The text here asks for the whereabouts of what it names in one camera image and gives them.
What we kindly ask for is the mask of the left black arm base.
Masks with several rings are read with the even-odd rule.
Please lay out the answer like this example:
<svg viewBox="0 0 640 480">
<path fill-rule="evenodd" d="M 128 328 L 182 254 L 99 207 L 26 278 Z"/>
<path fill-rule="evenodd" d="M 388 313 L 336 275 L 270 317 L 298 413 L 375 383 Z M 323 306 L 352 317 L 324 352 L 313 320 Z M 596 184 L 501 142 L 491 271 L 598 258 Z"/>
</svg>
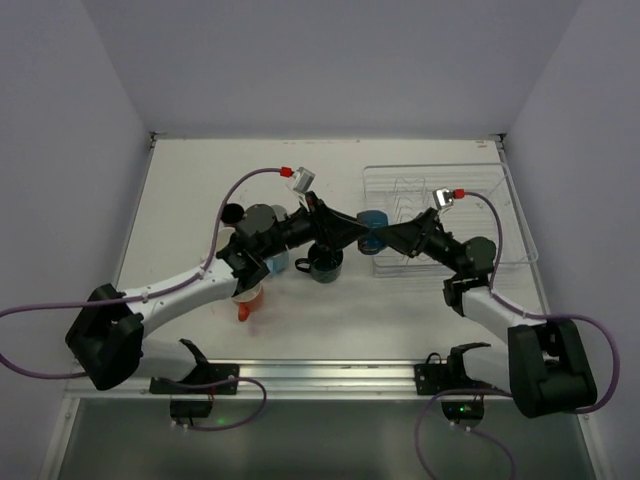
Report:
<svg viewBox="0 0 640 480">
<path fill-rule="evenodd" d="M 193 389 L 193 386 L 221 382 L 237 378 L 240 374 L 240 365 L 237 363 L 210 363 L 204 353 L 190 340 L 181 339 L 180 343 L 190 352 L 195 366 L 189 373 L 179 380 L 170 382 L 162 378 L 152 378 L 150 381 L 150 393 L 155 395 L 187 395 L 195 394 L 204 396 L 201 400 L 171 400 L 169 414 L 173 421 L 183 427 L 195 427 L 195 420 L 206 419 L 213 410 L 214 396 L 235 395 L 237 384 L 230 382 L 209 389 Z"/>
</svg>

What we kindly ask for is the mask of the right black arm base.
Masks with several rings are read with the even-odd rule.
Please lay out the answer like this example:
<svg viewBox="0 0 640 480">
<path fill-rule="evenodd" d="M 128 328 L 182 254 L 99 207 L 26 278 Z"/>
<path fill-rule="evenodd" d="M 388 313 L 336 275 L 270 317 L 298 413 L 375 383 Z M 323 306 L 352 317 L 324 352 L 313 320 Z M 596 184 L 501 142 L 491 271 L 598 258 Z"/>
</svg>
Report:
<svg viewBox="0 0 640 480">
<path fill-rule="evenodd" d="M 452 347 L 446 359 L 432 352 L 422 363 L 413 366 L 414 384 L 418 395 L 435 395 L 448 390 L 492 389 L 486 382 L 467 376 L 463 354 L 469 350 L 489 347 L 486 342 L 468 343 Z M 476 427 L 484 418 L 484 396 L 476 394 L 470 401 L 442 401 L 442 412 L 454 424 Z"/>
</svg>

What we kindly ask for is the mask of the pink dotted ceramic mug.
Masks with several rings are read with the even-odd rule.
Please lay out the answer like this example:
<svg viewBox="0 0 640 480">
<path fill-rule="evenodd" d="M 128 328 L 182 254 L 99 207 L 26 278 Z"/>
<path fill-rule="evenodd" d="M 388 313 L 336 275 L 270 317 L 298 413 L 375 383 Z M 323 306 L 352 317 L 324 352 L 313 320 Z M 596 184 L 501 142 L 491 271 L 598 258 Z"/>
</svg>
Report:
<svg viewBox="0 0 640 480">
<path fill-rule="evenodd" d="M 285 207 L 281 205 L 272 205 L 271 208 L 274 211 L 276 219 L 278 221 L 283 221 L 286 219 L 288 212 Z"/>
</svg>

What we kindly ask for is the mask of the dark green ceramic mug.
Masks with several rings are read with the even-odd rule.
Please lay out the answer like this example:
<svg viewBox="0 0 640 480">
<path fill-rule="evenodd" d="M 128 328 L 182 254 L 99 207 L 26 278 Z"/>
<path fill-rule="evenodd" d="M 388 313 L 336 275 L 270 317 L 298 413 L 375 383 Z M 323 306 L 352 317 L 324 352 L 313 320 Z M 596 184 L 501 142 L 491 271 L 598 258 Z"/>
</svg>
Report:
<svg viewBox="0 0 640 480">
<path fill-rule="evenodd" d="M 342 250 L 331 251 L 313 244 L 307 251 L 307 256 L 298 258 L 294 267 L 302 273 L 308 274 L 314 281 L 329 284 L 338 279 L 344 261 Z"/>
</svg>

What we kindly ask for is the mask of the white ceramic cup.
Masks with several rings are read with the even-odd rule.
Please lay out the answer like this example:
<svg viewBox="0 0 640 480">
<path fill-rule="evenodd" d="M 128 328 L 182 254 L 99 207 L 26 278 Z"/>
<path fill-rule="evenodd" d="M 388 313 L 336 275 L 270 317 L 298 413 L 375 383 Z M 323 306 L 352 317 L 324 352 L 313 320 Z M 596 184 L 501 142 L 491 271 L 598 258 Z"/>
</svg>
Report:
<svg viewBox="0 0 640 480">
<path fill-rule="evenodd" d="M 218 231 L 215 242 L 214 258 L 225 259 L 239 251 L 236 230 L 233 227 L 223 227 Z"/>
</svg>

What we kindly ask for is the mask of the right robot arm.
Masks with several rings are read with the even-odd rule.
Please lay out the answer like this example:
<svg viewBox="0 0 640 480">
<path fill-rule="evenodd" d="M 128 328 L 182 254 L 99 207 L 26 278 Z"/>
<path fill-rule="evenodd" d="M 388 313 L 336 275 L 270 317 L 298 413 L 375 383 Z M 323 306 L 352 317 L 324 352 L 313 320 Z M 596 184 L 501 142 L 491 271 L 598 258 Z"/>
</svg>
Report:
<svg viewBox="0 0 640 480">
<path fill-rule="evenodd" d="M 434 209 L 373 233 L 398 253 L 424 254 L 453 271 L 444 283 L 446 304 L 503 342 L 502 349 L 486 343 L 452 349 L 447 364 L 457 384 L 491 385 L 509 395 L 528 418 L 591 413 L 610 400 L 617 384 L 612 382 L 604 395 L 598 393 L 576 326 L 581 316 L 527 312 L 494 291 L 499 243 L 485 237 L 457 241 Z"/>
</svg>

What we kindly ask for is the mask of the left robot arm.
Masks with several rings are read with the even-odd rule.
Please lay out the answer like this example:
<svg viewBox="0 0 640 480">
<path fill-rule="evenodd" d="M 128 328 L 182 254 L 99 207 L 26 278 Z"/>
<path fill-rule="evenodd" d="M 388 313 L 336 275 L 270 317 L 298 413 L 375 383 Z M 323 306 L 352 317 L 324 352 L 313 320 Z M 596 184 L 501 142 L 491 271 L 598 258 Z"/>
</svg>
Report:
<svg viewBox="0 0 640 480">
<path fill-rule="evenodd" d="M 269 273 L 268 258 L 309 242 L 325 251 L 341 251 L 369 231 L 312 192 L 298 210 L 283 217 L 269 205 L 253 205 L 227 243 L 213 248 L 197 267 L 124 292 L 110 284 L 96 288 L 65 342 L 99 391 L 132 377 L 175 382 L 202 377 L 207 360 L 193 342 L 157 341 L 152 333 L 203 305 L 256 286 Z"/>
</svg>

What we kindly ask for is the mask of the light blue ceramic mug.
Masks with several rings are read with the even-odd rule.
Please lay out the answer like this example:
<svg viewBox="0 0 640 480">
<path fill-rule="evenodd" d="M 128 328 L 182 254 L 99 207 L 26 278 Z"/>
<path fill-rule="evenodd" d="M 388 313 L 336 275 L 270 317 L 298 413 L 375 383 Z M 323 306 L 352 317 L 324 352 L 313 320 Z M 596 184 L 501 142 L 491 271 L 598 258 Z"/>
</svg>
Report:
<svg viewBox="0 0 640 480">
<path fill-rule="evenodd" d="M 265 264 L 271 275 L 283 273 L 289 266 L 289 251 L 285 250 L 265 260 Z"/>
</svg>

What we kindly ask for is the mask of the blue mug cream interior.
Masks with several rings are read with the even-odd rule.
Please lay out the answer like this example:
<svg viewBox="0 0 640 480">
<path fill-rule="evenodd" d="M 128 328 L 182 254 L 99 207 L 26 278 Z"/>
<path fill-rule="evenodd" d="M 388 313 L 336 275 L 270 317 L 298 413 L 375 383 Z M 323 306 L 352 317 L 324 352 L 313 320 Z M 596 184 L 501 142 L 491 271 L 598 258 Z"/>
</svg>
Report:
<svg viewBox="0 0 640 480">
<path fill-rule="evenodd" d="M 356 219 L 368 228 L 368 233 L 359 238 L 358 250 L 368 256 L 374 256 L 387 248 L 387 244 L 375 233 L 378 228 L 388 225 L 388 216 L 381 210 L 364 210 L 356 215 Z"/>
</svg>

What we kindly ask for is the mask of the orange ceramic mug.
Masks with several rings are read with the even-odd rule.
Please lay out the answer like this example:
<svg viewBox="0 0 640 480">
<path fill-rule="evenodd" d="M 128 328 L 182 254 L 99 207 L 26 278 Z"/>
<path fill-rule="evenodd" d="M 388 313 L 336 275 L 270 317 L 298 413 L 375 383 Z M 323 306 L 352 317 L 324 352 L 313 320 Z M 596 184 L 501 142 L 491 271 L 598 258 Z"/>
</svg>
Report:
<svg viewBox="0 0 640 480">
<path fill-rule="evenodd" d="M 237 319 L 239 322 L 245 322 L 250 315 L 259 310 L 264 303 L 264 288 L 261 283 L 251 289 L 238 294 L 232 298 L 237 307 Z"/>
</svg>

